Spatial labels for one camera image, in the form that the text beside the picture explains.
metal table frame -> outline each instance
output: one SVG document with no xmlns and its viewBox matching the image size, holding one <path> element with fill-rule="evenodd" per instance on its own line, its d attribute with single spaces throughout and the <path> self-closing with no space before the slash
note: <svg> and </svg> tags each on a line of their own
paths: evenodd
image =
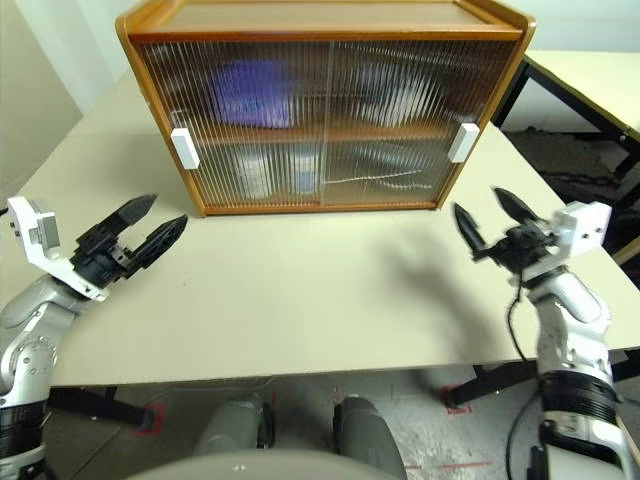
<svg viewBox="0 0 640 480">
<path fill-rule="evenodd" d="M 572 92 L 568 91 L 564 85 L 549 77 L 526 56 L 516 70 L 511 83 L 507 87 L 507 90 L 494 113 L 492 122 L 496 127 L 502 127 L 502 124 L 509 115 L 513 104 L 520 96 L 520 92 L 522 92 L 522 89 L 529 79 L 534 80 L 538 85 L 564 102 L 569 108 L 599 129 L 604 138 L 616 142 L 627 152 L 627 157 L 615 170 L 615 175 L 618 178 L 623 178 L 638 162 L 640 162 L 640 142 L 629 134 L 626 127 L 616 124 L 606 118 L 589 103 L 585 102 L 584 99 L 574 95 Z M 633 187 L 629 193 L 624 195 L 624 197 L 616 203 L 616 206 L 620 208 L 628 208 L 639 199 L 640 183 Z"/>
<path fill-rule="evenodd" d="M 108 420 L 122 423 L 141 431 L 154 426 L 155 412 L 115 399 L 117 387 L 110 386 L 100 395 L 85 388 L 54 387 L 49 392 L 47 406 L 54 410 L 89 417 L 92 420 Z"/>
<path fill-rule="evenodd" d="M 611 366 L 615 382 L 640 375 L 640 349 L 625 350 L 624 353 L 627 359 Z M 459 408 L 472 400 L 504 390 L 536 376 L 535 360 L 505 363 L 489 371 L 481 365 L 474 365 L 473 369 L 476 378 L 444 393 L 443 400 L 447 407 Z"/>
</svg>

table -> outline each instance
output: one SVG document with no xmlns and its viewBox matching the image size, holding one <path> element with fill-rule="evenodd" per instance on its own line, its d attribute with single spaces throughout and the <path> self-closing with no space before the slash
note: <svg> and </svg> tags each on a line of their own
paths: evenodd
<svg viewBox="0 0 640 480">
<path fill-rule="evenodd" d="M 534 80 L 628 152 L 624 177 L 640 161 L 640 53 L 529 50 L 493 117 L 500 127 L 528 79 Z M 640 184 L 619 202 L 640 199 Z"/>
<path fill-rule="evenodd" d="M 62 249 L 130 198 L 156 192 L 126 232 L 135 246 L 155 226 L 190 216 L 182 238 L 149 270 L 120 280 L 69 332 L 53 385 L 114 385 L 329 371 L 485 364 L 516 358 L 504 324 L 506 271 L 474 264 L 451 202 L 487 241 L 511 220 L 491 185 L 538 213 L 562 204 L 488 126 L 442 211 L 196 217 L 142 100 L 125 76 L 21 190 L 56 211 Z M 2 302 L 40 272 L 0 219 Z M 612 348 L 640 345 L 640 295 L 602 250 L 570 265 L 609 303 Z M 523 304 L 516 333 L 535 354 L 537 320 Z"/>
</svg>

gray floor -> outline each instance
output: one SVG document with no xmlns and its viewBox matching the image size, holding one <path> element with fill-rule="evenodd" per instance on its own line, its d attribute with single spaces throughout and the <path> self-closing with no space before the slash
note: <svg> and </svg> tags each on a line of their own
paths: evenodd
<svg viewBox="0 0 640 480">
<path fill-rule="evenodd" d="M 570 134 L 536 130 L 505 135 L 556 193 L 571 194 L 586 202 L 592 201 L 593 194 L 601 201 L 616 202 L 640 182 L 640 165 L 622 179 L 613 174 L 627 156 L 614 142 L 587 142 Z M 586 181 L 585 177 L 598 182 Z M 634 208 L 640 208 L 640 201 Z"/>
<path fill-rule="evenodd" d="M 138 435 L 129 428 L 54 414 L 45 432 L 48 458 L 62 479 L 99 480 L 188 457 L 216 406 L 248 391 L 275 403 L 275 448 L 329 451 L 334 402 L 359 394 L 372 400 L 389 423 L 410 479 L 504 478 L 506 435 L 534 385 L 512 387 L 474 401 L 471 412 L 451 414 L 440 401 L 440 387 L 472 377 L 473 370 L 463 367 L 123 387 L 122 400 L 163 405 L 160 432 Z M 640 398 L 638 385 L 629 380 L 621 390 Z M 525 478 L 539 413 L 536 404 L 514 443 L 516 479 Z M 622 408 L 632 432 L 640 433 L 639 413 L 637 407 Z"/>
</svg>

wooden cabinet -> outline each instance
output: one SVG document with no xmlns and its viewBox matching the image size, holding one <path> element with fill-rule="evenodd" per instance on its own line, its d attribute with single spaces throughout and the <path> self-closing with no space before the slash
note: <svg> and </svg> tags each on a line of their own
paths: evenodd
<svg viewBox="0 0 640 480">
<path fill-rule="evenodd" d="M 151 1 L 116 24 L 205 215 L 439 207 L 533 26 L 491 0 Z"/>
</svg>

wooden frame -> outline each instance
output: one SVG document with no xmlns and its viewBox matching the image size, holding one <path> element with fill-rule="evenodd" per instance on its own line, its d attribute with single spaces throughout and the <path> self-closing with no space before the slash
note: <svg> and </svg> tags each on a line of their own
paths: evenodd
<svg viewBox="0 0 640 480">
<path fill-rule="evenodd" d="M 277 3 L 333 3 L 333 4 L 358 4 L 358 3 L 389 3 L 388 0 L 321 0 L 320 2 L 305 0 L 278 0 Z M 203 215 L 213 214 L 241 214 L 241 213 L 269 213 L 269 212 L 323 212 L 323 211 L 347 211 L 347 210 L 381 210 L 381 209 L 433 209 L 441 208 L 451 191 L 456 179 L 460 175 L 463 164 L 455 165 L 440 191 L 436 202 L 410 204 L 366 204 L 366 205 L 298 205 L 298 206 L 247 206 L 247 207 L 211 207 L 207 206 L 200 195 L 193 173 L 185 170 L 178 158 L 177 152 L 171 142 L 171 122 L 165 112 L 160 94 L 154 85 L 152 75 L 147 69 L 141 55 L 134 44 L 158 41 L 241 41 L 241 42 L 290 42 L 290 41 L 319 41 L 319 40 L 509 40 L 515 42 L 515 47 L 505 66 L 499 82 L 493 89 L 480 118 L 478 125 L 481 130 L 489 122 L 496 109 L 502 94 L 507 88 L 511 77 L 515 73 L 520 60 L 524 55 L 529 41 L 534 32 L 534 20 L 505 7 L 494 0 L 403 0 L 403 4 L 451 4 L 464 12 L 480 19 L 484 23 L 473 25 L 438 24 L 422 27 L 413 25 L 411 29 L 403 31 L 390 31 L 386 28 L 366 29 L 354 26 L 353 30 L 330 31 L 206 31 L 202 28 L 186 28 L 182 31 L 170 31 L 157 28 L 170 20 L 185 5 L 224 3 L 238 5 L 246 3 L 261 3 L 255 0 L 151 0 L 143 3 L 116 21 L 116 31 L 123 49 L 129 59 L 141 91 L 149 105 L 151 113 L 158 124 L 167 147 L 174 159 L 174 163 L 189 191 L 189 194 Z M 298 130 L 272 130 L 264 133 L 265 143 L 296 142 L 304 140 L 313 127 L 305 127 Z M 433 131 L 416 130 L 412 127 L 401 128 L 394 131 L 394 139 L 423 139 L 430 135 L 437 135 L 438 128 Z M 350 141 L 366 139 L 380 139 L 384 132 L 381 129 L 371 128 L 365 134 L 354 137 L 353 132 L 336 130 L 330 133 L 332 141 Z"/>
</svg>

